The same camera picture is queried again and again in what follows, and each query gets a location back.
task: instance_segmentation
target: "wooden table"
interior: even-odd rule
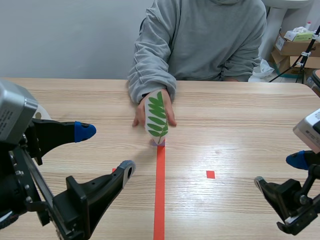
[[[86,182],[134,160],[135,175],[96,228],[92,240],[152,240],[156,148],[142,127],[132,128],[135,108],[124,80],[10,79],[26,87],[57,121],[94,124],[92,139],[48,153],[39,169],[57,194],[73,175]],[[294,83],[178,83],[178,122],[166,141],[166,240],[318,239],[315,220],[298,237],[278,230],[278,215],[254,185],[256,176],[304,182],[307,172],[286,156],[308,149],[292,128],[320,107],[305,85]],[[208,179],[206,171],[215,171]],[[313,193],[319,193],[315,186]],[[55,240],[27,213],[0,233],[7,240]]]

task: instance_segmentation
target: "white sink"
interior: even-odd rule
[[[267,27],[262,37],[262,44],[259,47],[259,56],[261,58],[269,60],[287,10],[303,8],[313,1],[314,0],[262,0],[264,5],[270,7],[270,11],[267,17]]]
[[[262,0],[262,2],[276,9],[300,9],[307,6],[312,0]]]

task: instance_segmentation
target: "person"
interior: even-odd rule
[[[161,90],[168,122],[176,126],[177,80],[247,82],[261,61],[266,23],[261,0],[155,0],[128,75],[138,104],[132,125],[145,124],[145,97]]]

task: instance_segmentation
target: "white wall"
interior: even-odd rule
[[[153,0],[0,0],[0,77],[126,79]]]
[[[296,27],[304,27],[311,22],[310,30],[316,30],[320,25],[320,0],[314,0],[312,4],[300,9],[289,9],[282,22],[282,32],[293,30]]]

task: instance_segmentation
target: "white paper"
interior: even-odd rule
[[[153,92],[144,103],[145,130],[157,145],[163,143],[168,134],[168,120],[164,107],[162,91]]]

